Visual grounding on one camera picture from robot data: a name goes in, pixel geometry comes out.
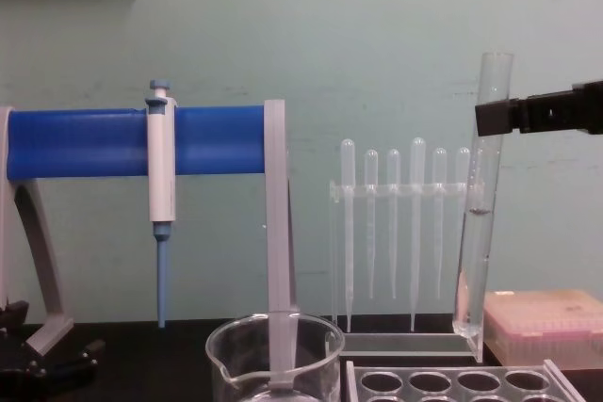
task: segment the pipette holder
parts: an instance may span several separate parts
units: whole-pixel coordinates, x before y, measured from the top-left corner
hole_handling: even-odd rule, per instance
[[[242,107],[175,109],[176,174],[265,173],[270,311],[297,311],[286,158],[285,101]],[[38,180],[146,176],[146,111],[19,112],[0,107],[0,314],[8,303],[7,254],[16,205],[47,312],[27,342],[44,355],[72,327]],[[270,330],[281,350],[294,331]],[[271,362],[290,360],[276,350]]]
[[[420,145],[420,149],[425,149],[425,142],[416,138],[415,145]],[[347,150],[342,150],[342,159],[347,162],[342,165],[341,181],[343,185],[331,181],[330,185],[330,242],[331,242],[331,283],[332,283],[332,319],[338,323],[342,330],[348,330],[346,316],[346,287],[349,274],[346,273],[346,248],[348,248],[348,258],[350,257],[350,238],[353,244],[353,276],[355,282],[353,286],[352,315],[365,314],[374,316],[369,318],[369,330],[371,332],[361,332],[354,330],[354,318],[351,320],[351,329],[346,333],[346,347],[344,356],[349,357],[392,357],[392,356],[448,356],[448,357],[473,357],[477,362],[482,360],[482,333],[466,339],[460,335],[448,332],[442,333],[421,333],[408,332],[408,314],[409,294],[412,275],[408,272],[411,266],[414,234],[420,241],[420,265],[423,270],[416,275],[419,280],[420,296],[416,306],[416,314],[428,314],[434,311],[426,310],[425,303],[431,307],[436,307],[436,312],[442,314],[452,314],[454,312],[454,301],[452,295],[457,290],[457,269],[459,262],[459,248],[461,233],[463,228],[463,212],[466,194],[466,180],[469,163],[469,150],[461,148],[456,152],[456,165],[452,162],[448,165],[451,171],[446,175],[446,156],[447,153],[442,148],[433,149],[432,155],[416,159],[416,152],[411,152],[410,167],[417,165],[422,168],[413,168],[408,183],[400,181],[400,171],[392,168],[392,161],[399,165],[399,153],[397,150],[362,150],[358,155],[350,156],[350,149],[353,149],[351,140],[344,140],[342,146]],[[387,155],[387,177],[383,177],[385,171],[380,174],[381,181],[374,183],[376,178],[373,159],[376,154],[385,157]],[[425,169],[425,160],[430,164]],[[355,177],[355,174],[361,175],[362,170],[357,166],[351,167],[350,162],[365,161],[365,173],[363,177]],[[408,174],[405,165],[401,165],[402,179]],[[354,172],[354,177],[343,174],[343,172]],[[420,174],[421,178],[413,180],[413,174]],[[417,208],[417,197],[420,198],[419,205],[423,207],[422,211]],[[369,207],[369,201],[373,200],[376,207]],[[396,204],[396,209],[392,209],[392,200]],[[346,216],[353,212],[353,221]],[[376,209],[377,215],[368,212],[369,209]],[[390,222],[392,213],[397,216],[395,234],[392,234],[392,224]],[[413,216],[419,215],[419,221],[413,221]],[[419,231],[413,232],[417,223],[420,224]],[[346,231],[346,225],[353,225],[353,232]],[[390,281],[392,259],[389,256],[391,241],[397,240],[394,248],[397,250],[397,261],[394,265],[397,268],[396,281]],[[367,263],[367,249],[374,248],[375,264],[372,266]],[[442,288],[440,290],[438,281],[440,276],[438,272],[437,247],[440,252],[443,251],[442,258],[445,265],[442,270]],[[367,272],[374,271],[374,288],[371,278],[367,277]],[[383,320],[381,314],[392,314],[393,317],[387,319],[387,324],[392,320],[396,324],[393,327],[379,326],[379,320]]]

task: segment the black countertop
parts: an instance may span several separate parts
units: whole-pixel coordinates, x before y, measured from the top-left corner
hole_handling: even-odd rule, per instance
[[[106,342],[98,378],[83,390],[54,399],[64,402],[210,401],[211,368],[205,340],[223,320],[176,321],[159,330],[155,322],[84,324],[72,331],[47,356],[49,364],[68,360],[96,339]],[[448,324],[430,319],[423,331]],[[485,364],[498,365],[486,352]],[[359,365],[367,360],[354,360]],[[380,365],[465,366],[468,358],[390,359]],[[565,375],[588,402],[603,401],[603,370],[568,371]]]

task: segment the light green wall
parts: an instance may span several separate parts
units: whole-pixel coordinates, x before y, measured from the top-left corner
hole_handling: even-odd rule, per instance
[[[513,94],[603,76],[600,0],[0,0],[0,100],[21,109],[144,107],[153,77],[180,105],[285,98],[301,306],[330,309],[328,182],[342,138],[359,152],[413,137],[468,145],[480,54],[516,54]],[[492,288],[600,284],[603,142],[506,139]],[[77,321],[155,318],[143,179],[43,183]],[[263,177],[183,177],[171,317],[264,310]],[[11,292],[41,297],[23,240]]]

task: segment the blue horizontal bar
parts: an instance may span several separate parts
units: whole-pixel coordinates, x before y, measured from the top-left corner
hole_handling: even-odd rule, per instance
[[[179,107],[176,173],[264,172],[264,107]],[[146,110],[13,111],[8,178],[145,176]]]

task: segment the dropper rack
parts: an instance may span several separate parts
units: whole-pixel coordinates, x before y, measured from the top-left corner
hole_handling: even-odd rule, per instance
[[[340,184],[331,181],[330,186],[330,223],[331,223],[331,270],[332,270],[332,317],[339,318],[339,307],[344,308],[346,314],[346,356],[414,356],[414,355],[447,355],[447,356],[472,356],[481,361],[481,348],[474,347],[461,336],[452,333],[358,333],[353,332],[350,323],[353,320],[354,307],[354,275],[356,280],[360,272],[367,272],[368,297],[375,297],[374,272],[375,260],[388,259],[392,299],[396,298],[397,286],[404,286],[404,293],[408,287],[411,304],[411,331],[415,329],[415,313],[418,300],[419,267],[433,265],[435,287],[437,296],[442,292],[441,274],[442,257],[444,248],[443,230],[445,224],[455,230],[455,243],[452,247],[458,252],[461,243],[463,228],[464,199],[466,194],[466,180],[469,167],[470,151],[460,148],[456,153],[450,153],[444,148],[435,148],[430,154],[426,152],[426,142],[422,138],[415,138],[411,144],[410,163],[406,169],[400,164],[400,153],[396,149],[376,151],[368,149],[356,154],[355,144],[350,139],[341,143],[341,179]],[[356,161],[364,165],[364,171],[356,166]],[[399,201],[407,199],[411,203],[410,217],[401,217],[399,221]],[[388,204],[387,237],[382,237],[382,244],[386,247],[376,246],[375,229],[375,203],[381,200]],[[445,216],[444,202],[456,202],[455,216]],[[432,224],[421,224],[421,206],[426,202],[433,203]],[[340,205],[343,204],[343,234],[337,228]],[[366,209],[366,241],[359,241],[358,224],[365,218],[354,222],[357,206],[363,204]],[[400,233],[403,222],[411,224],[410,236]],[[431,229],[433,234],[432,250],[421,247],[421,236]],[[408,261],[411,263],[412,273],[410,284],[402,281],[396,274],[399,267],[398,259],[402,249],[411,253]],[[343,251],[344,268],[341,271],[341,253]],[[366,268],[354,268],[354,253],[367,256]]]

